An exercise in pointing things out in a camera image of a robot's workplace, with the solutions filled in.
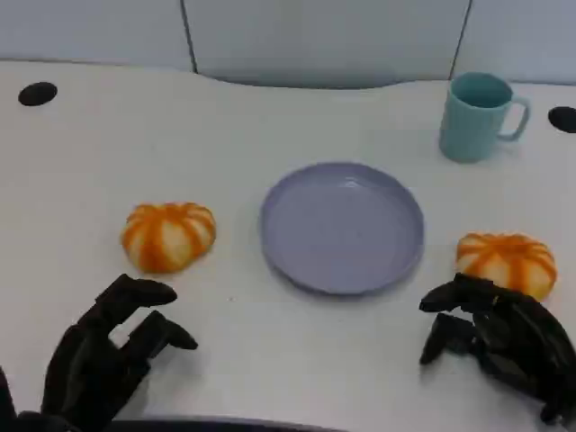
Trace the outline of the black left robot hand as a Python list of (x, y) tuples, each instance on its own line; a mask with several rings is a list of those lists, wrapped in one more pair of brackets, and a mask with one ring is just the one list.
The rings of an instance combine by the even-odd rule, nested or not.
[[(42, 413), (80, 431), (104, 430), (165, 347), (198, 347), (188, 331), (157, 310), (176, 298), (164, 283), (120, 275), (60, 340), (46, 372)], [(151, 312), (123, 346), (116, 346), (111, 332), (139, 308)]]

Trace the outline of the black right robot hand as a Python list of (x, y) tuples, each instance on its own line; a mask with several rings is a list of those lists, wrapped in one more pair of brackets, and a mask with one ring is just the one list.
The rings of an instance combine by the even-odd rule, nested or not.
[(419, 308), (436, 315), (421, 365), (432, 364), (445, 351), (472, 356), (488, 376), (541, 401), (544, 424), (574, 424), (575, 347), (539, 301), (457, 273), (429, 291)]

